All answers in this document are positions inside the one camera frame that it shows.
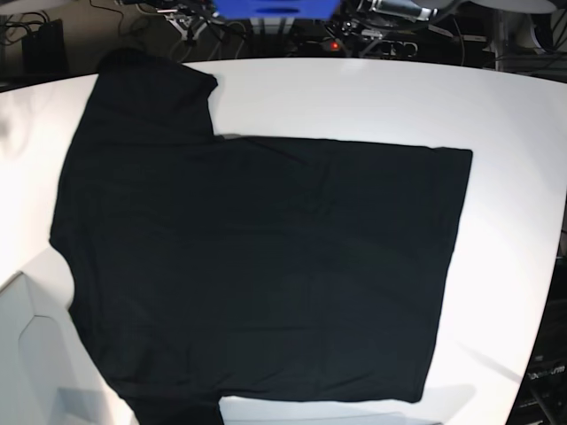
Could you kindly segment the black T-shirt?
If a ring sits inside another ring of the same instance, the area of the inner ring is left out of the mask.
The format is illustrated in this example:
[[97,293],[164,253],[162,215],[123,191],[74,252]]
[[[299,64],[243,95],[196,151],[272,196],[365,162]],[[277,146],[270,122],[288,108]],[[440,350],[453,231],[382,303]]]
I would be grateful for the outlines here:
[[50,229],[98,371],[142,424],[219,424],[227,396],[420,401],[472,152],[216,135],[216,85],[100,61]]

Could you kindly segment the black power strip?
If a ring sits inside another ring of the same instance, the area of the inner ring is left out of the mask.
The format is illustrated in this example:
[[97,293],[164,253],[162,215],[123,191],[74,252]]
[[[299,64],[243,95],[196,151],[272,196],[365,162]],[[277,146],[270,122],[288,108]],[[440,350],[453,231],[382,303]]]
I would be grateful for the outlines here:
[[372,58],[410,60],[417,58],[418,46],[414,42],[379,41],[358,42],[352,48],[338,41],[304,42],[295,54],[310,58]]

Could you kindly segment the blue plastic bin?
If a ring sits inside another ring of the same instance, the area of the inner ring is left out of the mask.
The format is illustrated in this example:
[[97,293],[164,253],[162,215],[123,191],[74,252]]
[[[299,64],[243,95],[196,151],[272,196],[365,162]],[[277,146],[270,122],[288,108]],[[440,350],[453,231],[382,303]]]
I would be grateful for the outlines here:
[[294,18],[328,19],[339,0],[216,0],[218,12],[227,19]]

